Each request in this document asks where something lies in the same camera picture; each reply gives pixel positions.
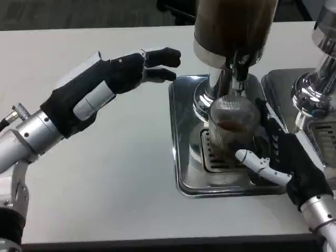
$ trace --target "white table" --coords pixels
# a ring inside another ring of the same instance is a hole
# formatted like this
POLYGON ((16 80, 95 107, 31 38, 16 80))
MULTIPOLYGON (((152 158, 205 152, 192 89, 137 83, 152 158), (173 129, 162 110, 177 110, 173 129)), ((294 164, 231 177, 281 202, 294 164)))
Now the white table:
MULTIPOLYGON (((251 73, 314 67, 321 52, 312 27, 274 24, 251 73)), ((178 76, 207 72, 193 53, 193 26, 2 31, 0 114, 18 101, 36 111, 56 80, 96 50, 107 59, 160 46, 182 52, 178 76)), ((168 86, 117 97, 88 130, 29 167, 24 243, 308 233, 287 195, 190 199, 177 191, 168 86)))

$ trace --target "drip tray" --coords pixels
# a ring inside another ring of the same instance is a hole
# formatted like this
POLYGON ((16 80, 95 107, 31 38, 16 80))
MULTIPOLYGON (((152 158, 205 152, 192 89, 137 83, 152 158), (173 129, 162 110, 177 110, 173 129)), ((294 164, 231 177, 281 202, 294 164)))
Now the drip tray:
MULTIPOLYGON (((169 87, 173 156, 177 189, 185 196, 249 196, 282 194, 279 185, 260 182, 258 175, 241 163, 218 160, 212 155, 208 124, 193 109, 194 91, 207 76, 181 76, 169 87)), ((247 82, 247 98, 263 98, 255 76, 247 82)))
POLYGON ((208 172, 234 172, 246 173, 247 168, 238 160, 225 161, 215 157, 210 145, 209 130, 204 129, 201 131, 202 142, 202 162, 204 169, 208 172))

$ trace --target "silver metal arm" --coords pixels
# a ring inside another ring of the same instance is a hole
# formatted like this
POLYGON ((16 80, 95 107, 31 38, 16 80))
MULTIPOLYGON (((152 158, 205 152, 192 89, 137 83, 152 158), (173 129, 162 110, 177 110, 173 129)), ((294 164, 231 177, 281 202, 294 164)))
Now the silver metal arm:
POLYGON ((178 67, 180 57, 179 51, 167 47, 141 49, 107 61, 98 52, 61 78, 34 114, 30 115, 20 103, 13 106, 12 112, 0 122, 1 131, 18 118, 22 120, 0 136, 0 252, 21 251, 29 201, 25 184, 29 164, 63 138, 92 125, 97 111, 116 94, 149 80, 175 80, 175 73, 153 67, 178 67))

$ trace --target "metal cylinder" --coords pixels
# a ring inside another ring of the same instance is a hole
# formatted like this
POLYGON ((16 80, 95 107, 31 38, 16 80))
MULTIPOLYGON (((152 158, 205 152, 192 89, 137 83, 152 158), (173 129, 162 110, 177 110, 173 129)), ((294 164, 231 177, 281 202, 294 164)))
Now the metal cylinder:
POLYGON ((336 222, 336 204, 331 195, 317 195, 301 206, 302 214, 312 230, 336 222))
POLYGON ((278 0, 199 0, 195 53, 206 64, 223 68, 235 53, 262 55, 278 0))
POLYGON ((19 124, 16 129, 39 155, 44 154, 63 138, 53 122, 41 110, 19 124))

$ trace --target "stainless steel tray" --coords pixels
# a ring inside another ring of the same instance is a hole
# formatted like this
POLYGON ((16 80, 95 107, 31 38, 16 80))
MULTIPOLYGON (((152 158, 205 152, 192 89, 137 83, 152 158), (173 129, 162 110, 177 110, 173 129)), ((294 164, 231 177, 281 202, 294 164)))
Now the stainless steel tray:
MULTIPOLYGON (((171 127, 175 175, 178 190, 186 196, 243 196, 282 194, 278 185, 256 186, 250 180, 244 183, 227 183, 229 171, 216 172, 205 169, 201 143, 201 132, 207 128, 193 109, 194 91, 207 76, 181 76, 169 87, 171 127)), ((259 81, 249 76, 247 98, 264 97, 259 81)))

